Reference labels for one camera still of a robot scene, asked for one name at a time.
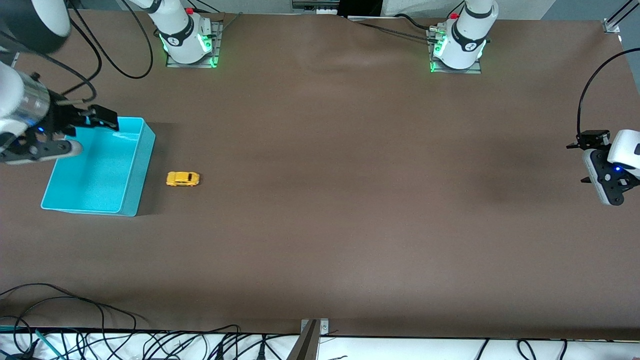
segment toy car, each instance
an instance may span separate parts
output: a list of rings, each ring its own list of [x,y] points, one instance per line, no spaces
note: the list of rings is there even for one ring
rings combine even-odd
[[[190,171],[171,171],[166,175],[169,186],[196,186],[200,183],[200,174]]]

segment brown tabletop surface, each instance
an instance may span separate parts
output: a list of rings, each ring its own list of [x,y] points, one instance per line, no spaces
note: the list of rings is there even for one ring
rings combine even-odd
[[[85,14],[141,74],[131,15]],[[419,40],[331,15],[242,15],[217,69],[167,69],[152,38],[148,77],[105,63],[93,82],[97,104],[157,135],[138,216],[42,210],[53,162],[0,167],[2,288],[52,282],[154,329],[291,332],[319,317],[339,334],[638,337],[640,190],[600,205],[580,183],[582,152],[564,148],[618,36],[598,22],[498,21],[491,39],[483,73],[462,76],[430,73]],[[83,74],[96,64],[75,32],[54,56]],[[55,91],[77,82],[33,56],[18,68]],[[624,59],[583,110],[583,129],[637,127]],[[202,183],[170,188],[172,170]],[[95,308],[69,302],[30,319],[99,326]]]

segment turquoise container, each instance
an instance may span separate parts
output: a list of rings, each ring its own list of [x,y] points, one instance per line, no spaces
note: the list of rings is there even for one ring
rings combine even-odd
[[[72,214],[133,217],[138,212],[156,134],[139,117],[118,117],[120,131],[76,129],[80,155],[56,160],[40,207]]]

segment white floor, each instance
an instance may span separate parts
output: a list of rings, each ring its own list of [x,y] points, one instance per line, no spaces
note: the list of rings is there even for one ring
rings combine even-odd
[[[125,334],[107,334],[108,338],[124,336]],[[185,342],[191,335],[183,335],[171,343],[164,346],[164,349],[171,353],[171,350]],[[222,334],[206,335],[206,340],[198,337],[184,351],[179,353],[179,359],[203,359],[215,348],[216,344],[222,339]],[[45,337],[47,341],[59,353],[64,354],[64,346],[60,334],[50,334]],[[89,342],[99,341],[102,334],[92,333]],[[117,352],[123,360],[142,360],[143,345],[147,340],[151,339],[148,334],[135,334],[127,344]],[[282,359],[286,359],[289,351],[292,349],[297,336],[286,336],[269,340],[269,345],[277,352]],[[110,340],[111,348],[116,349],[124,339]],[[250,345],[259,342],[260,335],[253,335],[243,339],[238,344],[238,350],[242,352]],[[19,334],[19,345],[27,348],[29,344],[29,336],[27,334]],[[479,352],[483,339],[466,340],[466,339],[398,339],[398,338],[321,338],[318,351],[318,360],[336,359],[346,356],[347,360],[377,360],[377,359],[403,359],[403,360],[474,360]],[[558,360],[562,347],[562,341],[554,340],[536,340],[530,341],[536,359],[539,360]],[[76,335],[66,334],[65,344],[70,350],[76,346]],[[524,354],[532,359],[528,353],[526,346],[523,346]],[[100,341],[92,345],[92,349],[97,354],[99,360],[106,360],[111,352]],[[0,334],[0,350],[9,354],[18,354],[19,352],[13,344],[12,334]],[[251,350],[242,354],[239,360],[255,360],[259,347],[254,346]],[[43,360],[55,360],[58,356],[43,342],[39,341],[36,346],[34,356]],[[87,360],[96,359],[90,351],[85,354]],[[147,359],[164,359],[167,355],[162,351],[157,351],[154,355],[150,352]],[[225,354],[225,359],[235,359],[235,347]],[[631,342],[604,342],[604,341],[569,341],[564,360],[632,360],[634,357],[640,357],[640,343]],[[64,359],[80,359],[78,352],[74,352]],[[276,360],[276,357],[266,350],[267,360]],[[491,340],[484,350],[482,360],[524,360],[516,349],[516,340]]]

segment metal post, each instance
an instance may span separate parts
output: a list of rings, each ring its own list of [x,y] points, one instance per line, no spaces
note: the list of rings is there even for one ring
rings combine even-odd
[[[618,24],[640,5],[640,0],[628,0],[618,11],[602,21],[606,33],[619,33]]]
[[[293,345],[287,360],[316,360],[318,341],[320,340],[320,327],[320,320],[309,320],[302,334],[296,340],[296,344]]]

